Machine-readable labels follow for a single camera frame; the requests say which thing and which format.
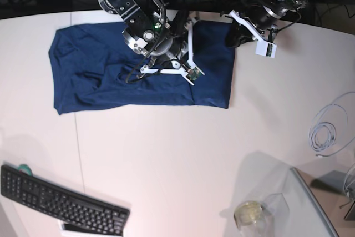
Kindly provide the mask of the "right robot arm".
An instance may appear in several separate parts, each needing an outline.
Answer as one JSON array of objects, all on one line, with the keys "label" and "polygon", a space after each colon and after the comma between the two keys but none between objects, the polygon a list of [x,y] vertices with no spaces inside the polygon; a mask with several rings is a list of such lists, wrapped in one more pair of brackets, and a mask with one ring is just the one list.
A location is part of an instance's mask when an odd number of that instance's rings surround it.
[{"label": "right robot arm", "polygon": [[126,75],[132,84],[159,74],[182,76],[193,85],[203,71],[194,62],[193,30],[199,22],[189,11],[169,19],[164,0],[98,0],[102,10],[126,24],[126,45],[143,56]]}]

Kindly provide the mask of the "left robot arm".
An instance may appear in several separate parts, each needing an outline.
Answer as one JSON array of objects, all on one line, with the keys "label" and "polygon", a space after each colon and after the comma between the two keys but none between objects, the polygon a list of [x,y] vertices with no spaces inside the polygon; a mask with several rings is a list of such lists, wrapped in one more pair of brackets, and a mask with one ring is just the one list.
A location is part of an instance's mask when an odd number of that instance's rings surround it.
[{"label": "left robot arm", "polygon": [[256,42],[255,53],[274,58],[277,35],[301,20],[307,0],[223,0],[220,15],[232,19],[225,44],[237,48]]}]

